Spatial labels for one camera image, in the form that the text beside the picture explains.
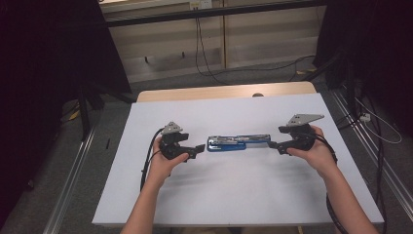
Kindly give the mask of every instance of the finger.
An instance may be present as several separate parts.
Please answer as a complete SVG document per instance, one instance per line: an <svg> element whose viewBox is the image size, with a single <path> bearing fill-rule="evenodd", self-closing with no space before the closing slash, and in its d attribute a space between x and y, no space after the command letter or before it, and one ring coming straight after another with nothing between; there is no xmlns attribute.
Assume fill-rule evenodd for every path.
<svg viewBox="0 0 413 234"><path fill-rule="evenodd" d="M303 158L303 159L306 159L307 157L307 152L306 151L304 151L304 150L300 150L300 149L296 149L296 148L287 148L286 149L286 152L287 153L289 153L289 154L291 154L291 155L294 155L294 156L297 156L297 157L299 157L299 158Z"/></svg>
<svg viewBox="0 0 413 234"><path fill-rule="evenodd" d="M154 141L154 145L153 145L153 148L154 148L154 152L156 152L156 151L158 151L159 150L159 144L161 143L161 137L158 137L158 138L156 138L155 139L155 141Z"/></svg>
<svg viewBox="0 0 413 234"><path fill-rule="evenodd" d="M321 129L321 128L319 128L319 127L317 127L317 126L314 126L314 125L311 125L311 128L314 130L314 132L315 132L317 135L320 135L320 136L324 137L324 133L322 132L322 129Z"/></svg>
<svg viewBox="0 0 413 234"><path fill-rule="evenodd" d="M189 157L189 154L188 154L188 153L183 153L183 154L177 156L176 158L174 158L174 159L171 160L173 166L175 167L176 165L184 162L185 160L188 159L188 157Z"/></svg>

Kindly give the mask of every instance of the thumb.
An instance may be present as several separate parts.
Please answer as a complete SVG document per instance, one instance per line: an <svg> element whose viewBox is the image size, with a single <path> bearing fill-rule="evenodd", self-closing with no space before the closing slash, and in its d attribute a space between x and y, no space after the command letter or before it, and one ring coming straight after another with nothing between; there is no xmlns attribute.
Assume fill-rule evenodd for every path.
<svg viewBox="0 0 413 234"><path fill-rule="evenodd" d="M296 148L287 148L286 152L302 159L307 159L307 152Z"/></svg>

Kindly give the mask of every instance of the forearm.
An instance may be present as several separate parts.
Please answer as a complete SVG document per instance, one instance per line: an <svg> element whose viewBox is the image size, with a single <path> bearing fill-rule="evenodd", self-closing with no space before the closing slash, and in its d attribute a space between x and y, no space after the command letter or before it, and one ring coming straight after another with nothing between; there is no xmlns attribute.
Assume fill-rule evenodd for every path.
<svg viewBox="0 0 413 234"><path fill-rule="evenodd" d="M378 233L338 168L322 176L331 206L348 233Z"/></svg>
<svg viewBox="0 0 413 234"><path fill-rule="evenodd" d="M151 181L145 183L134 204L131 215L122 229L122 234L152 233L156 202L160 188L160 184L152 183Z"/></svg>

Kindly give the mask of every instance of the wall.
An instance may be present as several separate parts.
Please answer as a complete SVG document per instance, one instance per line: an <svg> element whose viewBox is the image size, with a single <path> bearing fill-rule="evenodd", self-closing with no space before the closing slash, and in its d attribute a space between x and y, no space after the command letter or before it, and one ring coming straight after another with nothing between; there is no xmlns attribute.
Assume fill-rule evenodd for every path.
<svg viewBox="0 0 413 234"><path fill-rule="evenodd" d="M100 4L108 20L189 10L188 1L182 0L107 1L116 0ZM214 0L212 5L271 2L275 1ZM324 7L316 7L200 19L208 66L214 70L314 55L323 13ZM198 72L194 19L113 27L110 31L130 83ZM206 71L201 43L198 50L198 66Z"/></svg>

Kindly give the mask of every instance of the floor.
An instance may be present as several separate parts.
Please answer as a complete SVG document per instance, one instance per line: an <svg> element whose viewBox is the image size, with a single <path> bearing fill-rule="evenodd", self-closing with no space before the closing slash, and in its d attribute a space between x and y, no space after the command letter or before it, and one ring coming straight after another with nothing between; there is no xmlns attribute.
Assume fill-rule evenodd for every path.
<svg viewBox="0 0 413 234"><path fill-rule="evenodd" d="M220 81L225 81L231 85L286 82L293 78L299 80L302 75L293 76L294 66L287 69L268 69L288 64L262 64L254 68L262 70L228 72L217 76ZM309 62L297 64L299 70L310 68ZM322 77L313 82L316 89L321 93L331 115L337 121L346 116L346 108L342 106L340 97L343 90L329 90L325 86ZM220 85L211 77L200 74L188 74L183 76L158 79L156 81L144 81L131 84L133 97L143 90L172 89L185 87L203 87ZM104 187L106 176L110 170L111 161L116 154L116 145L122 136L123 127L129 115L130 106L119 102L113 97L103 96L105 107L103 110L90 110L93 123L96 125L93 143L88 146L89 152L84 157L84 161L77 166L80 173L74 178L76 186L73 187L69 203L63 208L63 213L54 225L50 224L51 215L56 213L56 203L61 197L61 191L65 187L67 178L73 171L74 163L78 160L79 148L82 147L82 123L79 118L73 121L63 122L60 127L59 136L51 150L48 160L34 179L34 189L22 194L19 203L11 213L6 225L0 233L116 233L119 228L108 229L91 224L101 191ZM62 112L73 106L73 102L68 102ZM378 115L387 120L394 128L392 116L388 115L384 109L380 108L380 103L374 103ZM338 127L346 126L346 121L338 124ZM397 140L398 135L386 124L382 124L385 139ZM374 144L378 141L375 136L367 136L361 123L357 123L340 131L343 140L349 147L357 166L365 179L371 194L375 196L376 171L374 159ZM413 230L413 217L406 212L412 208L411 197L413 191L411 183L413 175L410 173L413 166L413 139L401 133L403 140L401 143L384 143L384 155L386 162L386 180L382 183L384 201L387 215L387 233L411 233ZM371 142L363 142L363 138L372 138ZM394 193L400 187L394 187L394 172L404 186L404 192ZM383 229L383 224L377 225L378 229ZM331 224L320 226L305 226L304 233L332 233ZM169 228L156 228L155 233L169 233Z"/></svg>

